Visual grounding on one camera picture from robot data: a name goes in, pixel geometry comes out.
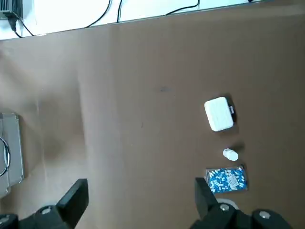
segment brown tabletop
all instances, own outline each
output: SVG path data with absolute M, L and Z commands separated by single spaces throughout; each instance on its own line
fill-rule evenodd
M 245 164 L 249 190 L 217 197 L 303 228 L 304 25 L 304 6 L 267 2 L 2 42 L 27 177 L 1 212 L 29 215 L 87 177 L 79 228 L 185 229 L 194 178 Z M 216 133 L 203 104 L 221 95 L 237 122 Z

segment screw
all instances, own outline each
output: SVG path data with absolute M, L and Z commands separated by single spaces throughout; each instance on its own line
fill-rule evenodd
M 41 213 L 44 215 L 44 214 L 48 214 L 50 211 L 51 211 L 51 207 L 46 207 L 41 211 Z
M 222 211 L 228 211 L 228 210 L 229 210 L 229 206 L 226 205 L 226 204 L 222 204 L 222 205 L 220 205 L 220 209 L 221 209 Z
M 0 218 L 0 225 L 1 225 L 2 223 L 5 223 L 5 222 L 9 221 L 9 219 L 10 219 L 10 216 L 9 216 L 9 215 L 6 215 L 5 217 Z
M 260 217 L 262 217 L 263 219 L 269 219 L 270 218 L 270 214 L 266 211 L 260 211 L 259 212 Z

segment white plastic object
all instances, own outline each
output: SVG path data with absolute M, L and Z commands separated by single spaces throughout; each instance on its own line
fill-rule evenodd
M 225 97 L 219 97 L 205 102 L 204 108 L 212 130 L 221 131 L 231 128 L 234 125 L 231 115 L 233 108 L 229 107 Z
M 225 158 L 229 159 L 230 161 L 237 161 L 238 153 L 236 153 L 232 149 L 224 149 L 223 155 Z

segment pill box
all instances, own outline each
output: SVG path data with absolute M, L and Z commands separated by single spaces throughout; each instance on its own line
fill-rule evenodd
M 234 125 L 233 107 L 229 106 L 225 97 L 209 100 L 204 104 L 205 112 L 212 130 L 221 131 Z
M 206 169 L 205 178 L 213 193 L 248 189 L 244 166 Z

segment white box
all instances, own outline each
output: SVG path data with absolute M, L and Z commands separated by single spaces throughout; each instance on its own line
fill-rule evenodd
M 212 130 L 221 131 L 234 125 L 231 110 L 225 97 L 205 102 L 204 108 Z

